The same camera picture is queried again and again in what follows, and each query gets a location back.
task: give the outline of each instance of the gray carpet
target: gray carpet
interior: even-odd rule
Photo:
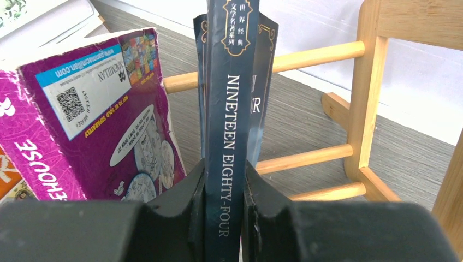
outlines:
[[[157,27],[164,76],[197,69],[192,39],[101,2],[93,1],[93,4],[106,20],[105,24],[111,32]],[[316,89],[278,74],[273,75],[260,160],[346,142],[346,132],[323,112],[321,96],[322,92]],[[197,91],[170,94],[169,100],[174,131],[185,168],[189,171],[199,160]],[[452,145],[378,117],[370,167],[403,200],[431,209],[453,149]],[[276,172],[264,177],[285,195],[349,182],[341,160]]]

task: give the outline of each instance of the white wall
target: white wall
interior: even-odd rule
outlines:
[[[192,28],[192,18],[206,12],[206,0],[158,0],[153,5],[145,0],[100,1],[144,10],[170,21],[169,29]],[[262,0],[260,11],[280,24],[276,53],[282,55],[355,41],[361,3]],[[389,118],[455,145],[463,127],[462,62],[463,52],[392,39],[380,98],[383,107],[393,112]],[[351,89],[352,70],[352,59],[301,69],[344,90]]]

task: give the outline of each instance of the dark blue book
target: dark blue book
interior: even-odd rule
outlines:
[[[206,61],[207,61],[207,14],[193,19],[196,50],[198,52],[198,100],[201,159],[206,156]]]
[[[207,38],[207,17],[206,14],[199,15],[193,19],[196,47],[198,52],[198,98],[199,98],[199,119],[200,119],[200,148],[201,158],[205,157],[205,61],[206,38]],[[267,111],[268,97],[270,91],[270,80],[272,76],[273,61],[275,57],[275,46],[278,36],[278,24],[265,15],[259,13],[258,34],[256,52],[253,67],[253,85],[251,100],[250,130],[248,137],[247,159],[255,167],[259,159],[260,147],[264,135],[264,123]]]
[[[206,262],[239,259],[259,0],[209,0],[206,40]]]
[[[270,80],[275,58],[278,24],[263,14],[259,14],[257,45],[254,56],[253,88],[247,159],[256,167],[264,136],[265,115],[269,102]]]

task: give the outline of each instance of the wooden rack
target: wooden rack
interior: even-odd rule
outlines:
[[[355,58],[351,102],[334,93],[327,93],[322,98],[325,113],[347,131],[347,142],[259,162],[259,174],[345,158],[345,171],[351,184],[290,198],[340,200],[364,195],[372,201],[400,201],[368,167],[388,38],[463,50],[461,14],[461,0],[366,0],[360,9],[357,41],[276,57],[274,73]],[[164,85],[168,93],[197,88],[197,73],[165,78]],[[463,259],[462,170],[463,134],[433,209]]]

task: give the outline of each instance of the barcode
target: barcode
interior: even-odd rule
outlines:
[[[80,101],[79,96],[74,87],[64,91],[63,93],[56,96],[58,103],[61,106],[61,110],[68,122],[71,122],[73,119],[78,117],[81,113],[84,112],[84,106]]]

